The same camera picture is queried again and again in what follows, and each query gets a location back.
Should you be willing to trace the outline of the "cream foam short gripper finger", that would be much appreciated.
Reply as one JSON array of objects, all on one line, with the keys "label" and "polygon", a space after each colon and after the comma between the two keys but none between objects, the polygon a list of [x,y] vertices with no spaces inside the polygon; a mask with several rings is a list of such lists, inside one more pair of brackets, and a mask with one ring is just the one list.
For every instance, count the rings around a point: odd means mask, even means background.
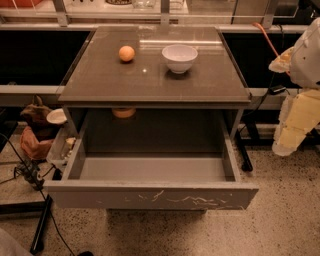
[{"label": "cream foam short gripper finger", "polygon": [[270,64],[269,69],[276,73],[288,73],[290,71],[291,57],[294,48],[290,47],[277,56]]}]

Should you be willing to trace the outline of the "yellow foam long gripper finger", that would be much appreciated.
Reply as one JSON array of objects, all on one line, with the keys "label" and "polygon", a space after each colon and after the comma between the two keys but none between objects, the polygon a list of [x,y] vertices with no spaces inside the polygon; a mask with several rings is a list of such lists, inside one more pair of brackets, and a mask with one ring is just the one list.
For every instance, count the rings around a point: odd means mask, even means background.
[{"label": "yellow foam long gripper finger", "polygon": [[276,155],[289,156],[320,123],[320,91],[309,89],[287,96],[278,120],[272,150]]}]

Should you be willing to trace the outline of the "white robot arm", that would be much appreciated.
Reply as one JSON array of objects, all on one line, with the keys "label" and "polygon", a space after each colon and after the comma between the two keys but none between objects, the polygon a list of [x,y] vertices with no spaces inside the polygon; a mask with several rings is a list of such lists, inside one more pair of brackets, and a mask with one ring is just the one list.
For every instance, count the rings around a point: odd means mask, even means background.
[{"label": "white robot arm", "polygon": [[293,47],[274,59],[269,69],[288,72],[291,82],[302,88],[283,101],[274,133],[273,152],[288,156],[320,123],[320,19],[311,23]]}]

